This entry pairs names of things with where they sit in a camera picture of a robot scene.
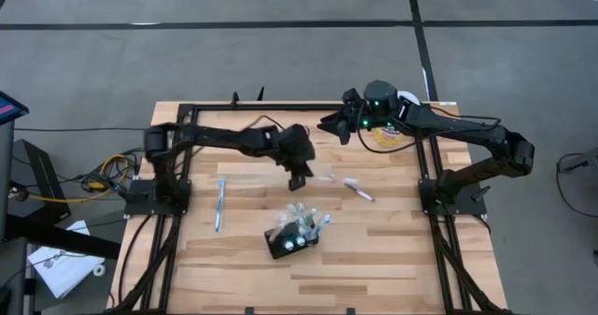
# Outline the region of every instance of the gray floor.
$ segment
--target gray floor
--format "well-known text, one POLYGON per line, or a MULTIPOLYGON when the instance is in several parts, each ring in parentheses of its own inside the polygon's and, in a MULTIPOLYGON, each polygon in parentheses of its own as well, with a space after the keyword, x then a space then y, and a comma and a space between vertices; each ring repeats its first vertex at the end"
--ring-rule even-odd
MULTIPOLYGON (((598 19, 598 0, 420 0, 420 9, 425 20, 598 19)), ((338 18, 409 19, 410 11, 407 0, 7 0, 0 10, 3 23, 338 18)), ((595 313, 598 221, 562 203, 554 165, 562 154, 598 146, 598 27, 427 29, 426 37, 441 100, 457 101, 462 113, 502 117, 536 145, 532 175, 488 182, 509 306, 595 313)), ((0 53, 0 89, 32 111, 20 127, 144 127, 157 100, 223 100, 233 91, 254 99, 262 86, 266 99, 320 100, 385 79, 425 98, 409 28, 19 31, 0 34, 0 53)), ((139 134, 119 132, 18 137, 47 150, 66 176, 141 144, 139 134)), ((472 148, 472 155, 487 153, 472 148)), ((598 213, 591 174, 562 184, 573 204, 598 213)), ((73 207, 75 219, 121 209, 118 200, 73 207)), ((47 313, 99 311, 106 298, 104 288, 47 313)))

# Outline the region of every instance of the wooden table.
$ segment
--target wooden table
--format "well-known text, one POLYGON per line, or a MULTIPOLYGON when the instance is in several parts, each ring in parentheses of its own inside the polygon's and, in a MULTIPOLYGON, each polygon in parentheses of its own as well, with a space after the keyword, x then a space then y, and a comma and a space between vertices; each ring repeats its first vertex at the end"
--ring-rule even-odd
MULTIPOLYGON (((159 102, 152 124, 174 122, 176 102, 159 102)), ((454 105, 436 104, 457 113, 454 105)), ((415 148, 392 154, 368 152, 353 136, 341 146, 336 136, 317 129, 326 112, 313 111, 205 111, 202 125, 241 129, 261 114, 283 126, 307 125, 316 149, 310 163, 317 176, 334 171, 338 177, 360 181, 376 203, 362 199, 342 185, 308 179, 307 186, 291 193, 289 173, 267 158, 249 158, 235 150, 205 148, 192 159, 192 201, 183 217, 177 260, 170 290, 169 313, 444 313, 428 217, 421 212, 417 181, 420 167, 415 148), (218 178, 227 177, 221 233, 214 231, 218 178), (273 260, 263 231, 277 224, 291 202, 330 214, 332 224, 320 244, 273 260)), ((269 125, 263 120, 259 125, 269 125)), ((370 133, 363 137, 374 148, 370 133)), ((404 144, 412 141, 405 137, 404 144)), ((466 144, 438 140, 445 168, 470 164, 466 144)), ((434 173, 429 144, 425 143, 430 173, 434 173)), ((151 178, 145 163, 142 178, 151 178)), ((112 293, 118 290, 122 258, 142 217, 127 222, 112 293)), ((148 263, 156 218, 135 243, 124 278, 125 294, 148 263)), ((463 260, 489 298, 506 307, 488 230, 470 217, 456 220, 463 260)), ((456 278, 449 268, 455 307, 459 308, 456 278)), ((162 271, 154 282, 151 304, 157 307, 162 271)))

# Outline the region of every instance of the yellow cable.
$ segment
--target yellow cable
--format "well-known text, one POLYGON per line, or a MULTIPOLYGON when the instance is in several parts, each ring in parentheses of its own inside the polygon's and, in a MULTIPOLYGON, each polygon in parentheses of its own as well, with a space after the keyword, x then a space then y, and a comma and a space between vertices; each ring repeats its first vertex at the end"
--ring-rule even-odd
MULTIPOLYGON (((116 154, 116 155, 112 155, 112 156, 108 157, 104 161, 104 164, 102 165, 102 168, 100 169, 100 174, 105 175, 104 172, 106 170, 107 165, 109 165, 113 160, 120 159, 120 158, 124 159, 124 169, 125 169, 124 172, 122 173, 121 178, 118 181, 118 183, 121 183, 126 178, 127 174, 129 173, 129 161, 122 154, 116 154)), ((31 198, 33 200, 53 202, 53 203, 85 203, 85 202, 91 201, 93 199, 101 198, 109 193, 110 193, 110 190, 106 190, 103 193, 99 193, 99 194, 93 195, 91 197, 66 198, 66 199, 49 198, 49 197, 38 196, 36 194, 29 194, 29 198, 31 198)))

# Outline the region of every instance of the wooden tabletop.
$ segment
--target wooden tabletop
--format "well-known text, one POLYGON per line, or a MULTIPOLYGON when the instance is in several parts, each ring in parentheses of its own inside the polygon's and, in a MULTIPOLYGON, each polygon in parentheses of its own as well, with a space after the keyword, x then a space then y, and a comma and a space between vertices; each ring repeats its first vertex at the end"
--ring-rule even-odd
MULTIPOLYGON (((454 105, 436 104, 451 113, 454 105)), ((156 104, 152 124, 174 122, 178 103, 156 104)), ((169 313, 443 313, 434 247, 428 218, 421 212, 417 181, 420 167, 415 148, 392 154, 374 154, 352 136, 341 146, 336 136, 317 129, 327 112, 314 111, 205 111, 199 124, 242 129, 261 114, 283 126, 307 125, 316 149, 309 165, 315 174, 293 193, 287 189, 289 173, 268 158, 250 158, 235 150, 205 148, 192 159, 192 200, 183 217, 178 239, 169 313), (364 200, 342 185, 317 176, 333 171, 338 177, 356 178, 376 198, 364 200), (214 231, 218 179, 226 176, 222 230, 214 231), (330 214, 332 223, 322 230, 320 244, 273 260, 263 232, 278 223, 285 206, 301 202, 330 214)), ((263 120, 258 124, 272 124, 263 120)), ((365 141, 382 148, 370 133, 365 141)), ((405 137, 402 144, 412 141, 405 137)), ((445 168, 470 164, 466 144, 438 140, 445 168)), ((429 144, 425 143, 431 175, 429 144)), ((152 168, 144 164, 142 178, 152 168)), ((112 293, 117 294, 122 258, 143 217, 127 222, 112 293)), ((124 278, 125 294, 145 270, 156 218, 135 243, 124 278)), ((506 307, 488 230, 471 217, 456 219, 466 268, 488 297, 506 307)), ((455 307, 459 293, 451 269, 455 307)), ((157 307, 162 271, 154 283, 152 306, 157 307)))

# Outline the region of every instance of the white paper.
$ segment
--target white paper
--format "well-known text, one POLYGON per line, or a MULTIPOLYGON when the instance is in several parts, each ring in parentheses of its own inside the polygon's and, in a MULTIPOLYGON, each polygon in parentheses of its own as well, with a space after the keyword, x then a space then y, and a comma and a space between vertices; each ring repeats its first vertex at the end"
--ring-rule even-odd
MULTIPOLYGON (((78 232, 87 236, 90 235, 90 231, 87 228, 85 221, 75 222, 67 228, 67 230, 72 229, 78 229, 73 232, 78 232)), ((35 264, 60 254, 83 255, 65 250, 42 247, 31 253, 28 259, 31 264, 35 264)), ((81 257, 60 256, 56 259, 48 260, 45 263, 35 265, 35 268, 54 296, 56 298, 63 298, 85 277, 87 277, 88 274, 92 273, 97 265, 102 264, 104 261, 104 258, 91 255, 81 257)))

